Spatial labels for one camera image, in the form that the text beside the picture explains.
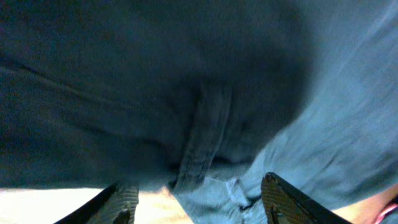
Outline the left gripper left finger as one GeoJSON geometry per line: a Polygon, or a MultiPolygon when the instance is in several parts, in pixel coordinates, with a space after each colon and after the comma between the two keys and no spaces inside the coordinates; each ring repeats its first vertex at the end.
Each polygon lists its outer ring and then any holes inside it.
{"type": "Polygon", "coordinates": [[[116,182],[54,224],[134,224],[139,186],[116,182]]]}

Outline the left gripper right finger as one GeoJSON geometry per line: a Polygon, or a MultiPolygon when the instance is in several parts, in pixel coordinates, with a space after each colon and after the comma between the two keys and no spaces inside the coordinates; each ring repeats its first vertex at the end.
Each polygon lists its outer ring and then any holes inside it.
{"type": "Polygon", "coordinates": [[[268,224],[351,224],[273,172],[262,179],[261,198],[268,224]]]}

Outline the navy blue shorts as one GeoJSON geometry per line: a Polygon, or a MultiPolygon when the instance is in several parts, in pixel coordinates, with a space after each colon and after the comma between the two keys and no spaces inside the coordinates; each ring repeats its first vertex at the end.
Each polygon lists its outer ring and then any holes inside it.
{"type": "Polygon", "coordinates": [[[2,1],[1,187],[197,188],[301,109],[299,1],[2,1]]]}

